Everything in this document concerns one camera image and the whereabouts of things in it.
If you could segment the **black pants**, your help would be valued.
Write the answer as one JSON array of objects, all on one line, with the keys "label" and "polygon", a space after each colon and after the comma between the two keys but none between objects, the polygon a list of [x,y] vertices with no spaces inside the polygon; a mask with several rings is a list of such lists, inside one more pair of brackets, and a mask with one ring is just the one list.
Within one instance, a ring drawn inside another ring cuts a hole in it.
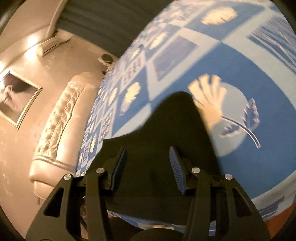
[{"label": "black pants", "polygon": [[107,194],[108,210],[131,217],[185,225],[191,197],[181,194],[171,168],[169,150],[210,175],[219,165],[203,121],[186,92],[166,98],[138,130],[103,141],[98,161],[126,148],[127,162],[114,194]]}]

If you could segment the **cream tufted headboard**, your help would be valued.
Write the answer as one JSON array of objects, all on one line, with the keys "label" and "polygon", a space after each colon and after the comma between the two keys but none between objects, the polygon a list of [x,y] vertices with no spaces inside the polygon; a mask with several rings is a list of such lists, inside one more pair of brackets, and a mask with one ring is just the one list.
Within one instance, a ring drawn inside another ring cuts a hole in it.
[{"label": "cream tufted headboard", "polygon": [[31,162],[33,192],[45,200],[66,174],[75,175],[80,147],[103,75],[83,72],[72,77],[41,133]]}]

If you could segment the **dark round knee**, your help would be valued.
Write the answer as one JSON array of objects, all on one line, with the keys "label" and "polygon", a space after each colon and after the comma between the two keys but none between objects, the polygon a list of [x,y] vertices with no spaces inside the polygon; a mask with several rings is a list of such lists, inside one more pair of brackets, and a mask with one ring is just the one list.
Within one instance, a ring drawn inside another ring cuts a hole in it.
[{"label": "dark round knee", "polygon": [[142,230],[134,235],[130,241],[181,241],[183,234],[175,230],[156,228]]}]

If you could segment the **small desk fan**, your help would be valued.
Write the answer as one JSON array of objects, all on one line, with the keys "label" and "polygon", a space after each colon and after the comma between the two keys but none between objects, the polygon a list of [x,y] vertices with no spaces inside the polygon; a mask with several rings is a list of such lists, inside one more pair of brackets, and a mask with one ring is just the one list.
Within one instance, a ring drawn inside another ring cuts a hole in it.
[{"label": "small desk fan", "polygon": [[98,61],[107,67],[108,70],[110,69],[113,69],[114,68],[114,65],[115,65],[115,60],[114,58],[109,55],[109,54],[102,54],[99,58],[98,58]]}]

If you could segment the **blue patterned bed sheet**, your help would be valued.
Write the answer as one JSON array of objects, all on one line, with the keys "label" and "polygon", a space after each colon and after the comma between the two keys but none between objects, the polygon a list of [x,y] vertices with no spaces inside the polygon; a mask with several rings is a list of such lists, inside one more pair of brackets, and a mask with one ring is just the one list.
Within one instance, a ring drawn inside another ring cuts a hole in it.
[{"label": "blue patterned bed sheet", "polygon": [[222,173],[270,234],[295,207],[295,33],[274,1],[174,1],[102,82],[76,175],[107,138],[139,128],[176,91],[203,113]]}]

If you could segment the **dark green curtain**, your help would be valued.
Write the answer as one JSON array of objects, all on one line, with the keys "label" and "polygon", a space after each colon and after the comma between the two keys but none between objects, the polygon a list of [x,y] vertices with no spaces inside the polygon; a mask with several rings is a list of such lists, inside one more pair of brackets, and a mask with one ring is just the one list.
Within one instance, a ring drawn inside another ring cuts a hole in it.
[{"label": "dark green curtain", "polygon": [[171,0],[67,1],[57,28],[121,57]]}]

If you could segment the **framed wall picture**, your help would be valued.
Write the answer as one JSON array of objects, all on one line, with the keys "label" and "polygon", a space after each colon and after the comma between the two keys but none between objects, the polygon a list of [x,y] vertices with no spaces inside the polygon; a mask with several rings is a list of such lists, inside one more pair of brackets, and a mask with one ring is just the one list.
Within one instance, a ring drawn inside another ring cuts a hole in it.
[{"label": "framed wall picture", "polygon": [[1,118],[18,130],[43,87],[13,69],[1,73]]}]

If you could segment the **white wall air conditioner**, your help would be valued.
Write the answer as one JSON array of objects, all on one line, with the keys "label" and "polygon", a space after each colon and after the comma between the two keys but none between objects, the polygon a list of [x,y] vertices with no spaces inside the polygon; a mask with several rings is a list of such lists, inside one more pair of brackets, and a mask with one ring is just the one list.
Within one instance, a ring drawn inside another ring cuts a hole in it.
[{"label": "white wall air conditioner", "polygon": [[69,40],[70,39],[62,39],[57,36],[52,37],[52,38],[50,38],[38,45],[38,47],[36,49],[36,55],[39,58],[42,58],[43,56],[45,56],[49,52],[53,51],[54,49],[56,49],[60,45],[67,43]]}]

